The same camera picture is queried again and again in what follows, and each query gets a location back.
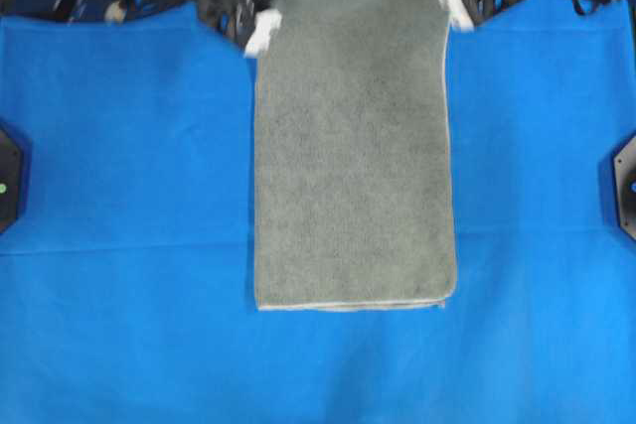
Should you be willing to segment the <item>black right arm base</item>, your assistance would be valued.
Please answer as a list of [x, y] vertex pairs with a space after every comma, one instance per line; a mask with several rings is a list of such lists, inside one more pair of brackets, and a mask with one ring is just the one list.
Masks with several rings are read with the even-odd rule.
[[635, 240], [635, 143], [632, 135], [612, 158], [617, 220], [631, 240]]

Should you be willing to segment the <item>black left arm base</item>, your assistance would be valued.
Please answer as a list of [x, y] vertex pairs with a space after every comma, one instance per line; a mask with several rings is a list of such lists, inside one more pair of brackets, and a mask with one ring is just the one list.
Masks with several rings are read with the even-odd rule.
[[23, 131], [1, 119], [1, 234], [26, 213], [32, 146]]

